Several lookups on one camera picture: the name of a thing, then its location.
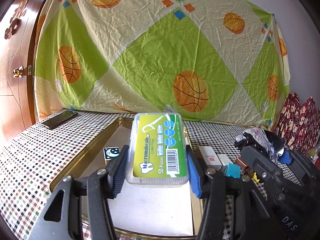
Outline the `blue toy building block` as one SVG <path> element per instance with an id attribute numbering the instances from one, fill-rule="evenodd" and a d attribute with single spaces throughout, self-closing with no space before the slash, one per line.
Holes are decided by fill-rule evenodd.
<path id="1" fill-rule="evenodd" d="M 228 163 L 227 165 L 225 165 L 221 169 L 221 172 L 226 177 L 240 178 L 240 176 L 241 176 L 241 168 L 240 168 L 240 166 L 235 165 L 233 163 Z"/>

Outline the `green dental floss box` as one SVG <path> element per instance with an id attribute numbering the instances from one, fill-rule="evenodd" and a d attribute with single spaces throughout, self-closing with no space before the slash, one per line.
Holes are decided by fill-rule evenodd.
<path id="1" fill-rule="evenodd" d="M 181 186 L 188 182 L 187 151 L 178 113 L 138 113 L 132 122 L 126 165 L 129 184 Z"/>

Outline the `white red small box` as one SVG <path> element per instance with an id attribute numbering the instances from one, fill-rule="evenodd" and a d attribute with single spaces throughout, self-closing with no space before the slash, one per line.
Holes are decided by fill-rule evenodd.
<path id="1" fill-rule="evenodd" d="M 219 171 L 222 167 L 221 161 L 211 146 L 198 146 L 195 151 L 198 158 L 202 158 L 206 165 Z"/>

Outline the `moon pattern cube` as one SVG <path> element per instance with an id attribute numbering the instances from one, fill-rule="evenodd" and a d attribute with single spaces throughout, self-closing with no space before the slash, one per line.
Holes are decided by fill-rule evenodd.
<path id="1" fill-rule="evenodd" d="M 105 147 L 103 149 L 105 160 L 111 160 L 120 155 L 119 147 Z"/>

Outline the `red floral fabric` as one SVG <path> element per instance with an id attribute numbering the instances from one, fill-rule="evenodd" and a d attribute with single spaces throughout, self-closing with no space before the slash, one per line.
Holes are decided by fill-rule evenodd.
<path id="1" fill-rule="evenodd" d="M 277 124 L 278 136 L 291 150 L 304 154 L 319 140 L 319 107 L 312 97 L 300 103 L 295 92 L 289 93 Z"/>

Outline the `black smartphone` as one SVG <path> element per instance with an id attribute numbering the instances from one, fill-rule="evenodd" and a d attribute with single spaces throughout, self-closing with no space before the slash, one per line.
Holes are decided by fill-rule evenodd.
<path id="1" fill-rule="evenodd" d="M 60 124 L 63 124 L 67 120 L 77 116 L 77 112 L 72 111 L 72 110 L 65 110 L 64 112 L 61 112 L 58 115 L 55 115 L 54 117 L 51 117 L 45 121 L 41 122 L 41 125 L 48 129 L 54 129 Z"/>

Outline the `checkered tablecloth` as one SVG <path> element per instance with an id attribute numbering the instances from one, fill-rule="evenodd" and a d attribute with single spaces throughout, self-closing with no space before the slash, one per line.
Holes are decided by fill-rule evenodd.
<path id="1" fill-rule="evenodd" d="M 133 114 L 78 111 L 78 115 L 49 130 L 40 122 L 1 148 L 1 217 L 17 239 L 28 239 L 50 197 L 49 185 L 104 129 Z M 246 127 L 183 120 L 191 145 L 212 146 L 234 161 L 237 135 Z"/>

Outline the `brass door knob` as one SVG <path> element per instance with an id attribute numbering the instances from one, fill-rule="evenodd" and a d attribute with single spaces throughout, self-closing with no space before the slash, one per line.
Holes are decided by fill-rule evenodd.
<path id="1" fill-rule="evenodd" d="M 25 76 L 25 70 L 23 66 L 15 68 L 12 72 L 13 78 L 22 78 Z"/>

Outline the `basketball pattern bed sheet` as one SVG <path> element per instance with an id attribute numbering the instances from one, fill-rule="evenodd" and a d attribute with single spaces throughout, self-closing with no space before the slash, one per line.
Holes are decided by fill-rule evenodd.
<path id="1" fill-rule="evenodd" d="M 274 127 L 289 94 L 274 15 L 248 0 L 46 0 L 36 111 L 175 112 Z"/>

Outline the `wooden door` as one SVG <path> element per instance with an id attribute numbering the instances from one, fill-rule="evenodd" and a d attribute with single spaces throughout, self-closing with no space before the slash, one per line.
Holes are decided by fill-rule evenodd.
<path id="1" fill-rule="evenodd" d="M 35 124 L 34 55 L 46 0 L 1 3 L 1 145 Z M 13 78 L 15 68 L 25 76 Z"/>

